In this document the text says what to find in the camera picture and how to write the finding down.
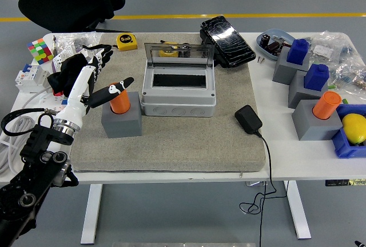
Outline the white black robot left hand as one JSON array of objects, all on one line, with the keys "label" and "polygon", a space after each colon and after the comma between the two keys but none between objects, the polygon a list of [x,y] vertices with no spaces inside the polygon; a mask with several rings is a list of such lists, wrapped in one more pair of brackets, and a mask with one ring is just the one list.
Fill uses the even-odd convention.
[{"label": "white black robot left hand", "polygon": [[78,53],[66,59],[56,78],[57,84],[53,86],[53,90],[62,90],[67,97],[66,107],[54,119],[53,129],[58,131],[78,132],[82,128],[82,119],[90,108],[112,101],[134,82],[134,78],[127,77],[94,92],[94,84],[113,54],[112,47],[97,45],[84,46],[83,49],[92,52],[93,57],[88,60],[84,54]]}]

